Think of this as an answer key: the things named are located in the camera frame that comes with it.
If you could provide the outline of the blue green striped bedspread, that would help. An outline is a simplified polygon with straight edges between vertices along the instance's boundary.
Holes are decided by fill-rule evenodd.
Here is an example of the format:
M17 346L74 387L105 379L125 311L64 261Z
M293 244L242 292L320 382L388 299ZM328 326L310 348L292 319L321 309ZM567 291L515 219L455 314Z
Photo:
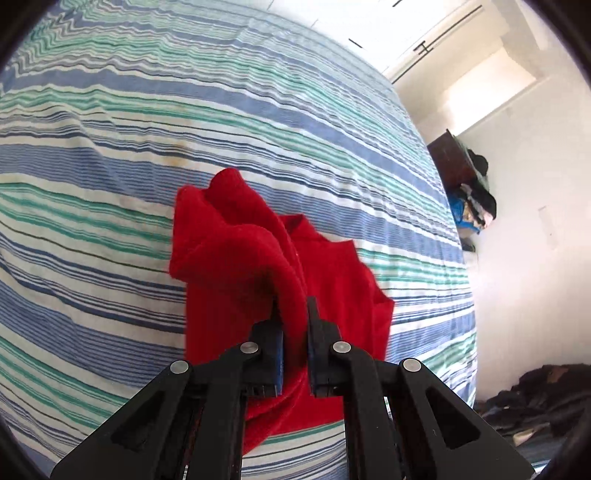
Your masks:
M468 272L384 76L240 1L60 1L1 72L1 415L44 473L182 355L173 203L238 169L351 239L394 300L386 358L476 398Z

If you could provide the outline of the dark clothes pile on table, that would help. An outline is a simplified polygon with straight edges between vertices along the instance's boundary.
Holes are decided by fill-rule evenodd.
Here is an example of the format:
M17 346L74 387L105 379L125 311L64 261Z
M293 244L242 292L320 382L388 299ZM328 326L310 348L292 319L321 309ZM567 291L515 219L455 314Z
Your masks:
M476 176L448 192L448 201L461 239L479 235L497 217L497 201L489 191L487 159L468 150Z

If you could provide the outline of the dark wooden side table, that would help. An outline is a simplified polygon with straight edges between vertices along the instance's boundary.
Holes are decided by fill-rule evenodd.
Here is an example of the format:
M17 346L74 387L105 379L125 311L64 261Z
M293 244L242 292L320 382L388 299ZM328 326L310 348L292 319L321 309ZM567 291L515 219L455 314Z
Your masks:
M462 185L478 185L489 190L485 178L474 165L469 149L449 130L433 140L427 148L448 196L459 191Z

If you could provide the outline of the red knit sweater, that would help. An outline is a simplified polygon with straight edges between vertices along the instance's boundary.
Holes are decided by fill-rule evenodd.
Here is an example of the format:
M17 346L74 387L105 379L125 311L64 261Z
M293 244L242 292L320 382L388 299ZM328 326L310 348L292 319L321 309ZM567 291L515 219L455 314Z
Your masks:
M170 275L186 286L185 357L216 360L277 312L284 332L283 394L246 409L245 450L267 437L342 419L342 402L311 395L307 301L342 338L381 360L394 302L352 242L326 239L301 214L280 215L235 169L176 195Z

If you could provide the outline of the dark clothes heap on floor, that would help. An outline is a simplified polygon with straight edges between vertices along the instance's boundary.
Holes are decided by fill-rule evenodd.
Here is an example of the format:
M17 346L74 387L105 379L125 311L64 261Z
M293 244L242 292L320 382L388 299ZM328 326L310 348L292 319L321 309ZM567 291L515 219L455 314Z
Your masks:
M535 436L561 438L577 425L590 403L590 366L544 365L519 378L475 410L518 447Z

